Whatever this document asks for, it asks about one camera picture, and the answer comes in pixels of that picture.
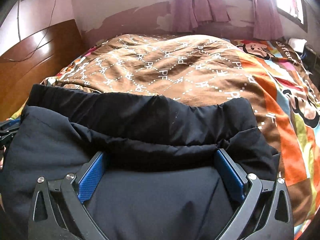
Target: black fabric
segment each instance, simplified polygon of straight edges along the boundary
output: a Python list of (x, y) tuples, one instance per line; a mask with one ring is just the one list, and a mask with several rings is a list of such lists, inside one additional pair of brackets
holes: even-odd
[(24, 233), (37, 178), (75, 173), (97, 150), (110, 154), (110, 168), (86, 206), (110, 240), (214, 239), (232, 214), (211, 167), (219, 147), (247, 173), (276, 177), (276, 150), (243, 98), (189, 107), (165, 97), (36, 85), (21, 118), (1, 194)]

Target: cable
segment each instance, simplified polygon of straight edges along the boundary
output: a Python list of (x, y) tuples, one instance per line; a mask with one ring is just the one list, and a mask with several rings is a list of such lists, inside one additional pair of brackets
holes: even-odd
[(55, 6), (56, 6), (56, 1), (57, 1), (57, 0), (54, 0), (54, 5), (53, 5), (52, 13), (51, 13), (51, 18), (50, 18), (49, 26), (47, 27), (47, 31), (45, 32), (45, 35), (42, 37), (42, 39), (41, 39), (41, 41), (39, 42), (39, 44), (38, 44), (38, 46), (36, 47), (36, 49), (32, 51), (32, 54), (31, 54), (29, 57), (26, 57), (26, 58), (23, 59), (23, 60), (14, 60), (14, 59), (11, 59), (11, 58), (6, 58), (6, 57), (3, 57), (2, 59), (6, 59), (6, 60), (9, 60), (9, 61), (11, 61), (11, 62), (23, 62), (23, 61), (25, 61), (25, 60), (27, 60), (27, 59), (30, 59), (30, 58), (34, 55), (34, 53), (36, 52), (36, 50), (37, 50), (38, 47), (40, 46), (42, 40), (44, 39), (44, 37), (45, 37), (45, 36), (47, 35), (47, 33), (48, 33), (48, 30), (49, 30), (49, 27), (50, 27), (50, 24), (51, 24), (51, 21), (52, 21), (53, 11), (54, 11), (54, 8), (55, 8)]
[(20, 8), (20, 0), (18, 0), (17, 23), (18, 23), (18, 36), (19, 36), (19, 41), (21, 41), (21, 36), (20, 36), (20, 24), (19, 24), (19, 8)]

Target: metal pivot bolt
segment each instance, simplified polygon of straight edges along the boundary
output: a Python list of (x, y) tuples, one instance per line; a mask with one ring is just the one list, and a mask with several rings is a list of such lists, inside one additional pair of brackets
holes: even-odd
[(40, 178), (38, 179), (38, 183), (42, 183), (42, 182), (44, 182), (44, 177), (40, 177)]
[(284, 179), (278, 178), (278, 182), (279, 182), (280, 184), (284, 184)]
[(248, 174), (248, 178), (249, 178), (249, 179), (252, 179), (252, 180), (256, 180), (256, 179), (257, 179), (257, 175), (256, 175), (256, 174), (253, 174), (253, 173), (249, 173), (249, 174)]
[(74, 175), (73, 173), (69, 173), (69, 174), (66, 176), (66, 178), (67, 178), (68, 180), (74, 179), (74, 178), (75, 178), (75, 175)]

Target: pink wall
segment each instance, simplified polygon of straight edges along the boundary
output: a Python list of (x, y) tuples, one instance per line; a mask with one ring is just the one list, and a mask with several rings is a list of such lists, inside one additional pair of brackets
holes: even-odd
[[(21, 39), (48, 27), (54, 0), (24, 0), (20, 3)], [(0, 27), (0, 55), (19, 42), (16, 4)], [(71, 0), (56, 0), (51, 25), (74, 19)]]
[[(166, 33), (171, 30), (171, 0), (71, 0), (75, 20), (87, 47), (98, 40), (122, 33)], [(198, 33), (229, 39), (253, 36), (253, 6), (250, 0), (225, 0), (231, 22), (202, 26)], [(320, 52), (320, 28), (309, 5), (308, 33), (280, 15), (286, 38), (306, 39)]]

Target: brown bedsheet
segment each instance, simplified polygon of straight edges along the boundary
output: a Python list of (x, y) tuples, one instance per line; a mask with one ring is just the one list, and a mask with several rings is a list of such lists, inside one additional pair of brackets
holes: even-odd
[(289, 189), (296, 238), (319, 208), (319, 92), (286, 44), (126, 34), (91, 49), (44, 84), (163, 95), (189, 106), (247, 98), (259, 129), (281, 152), (279, 176)]

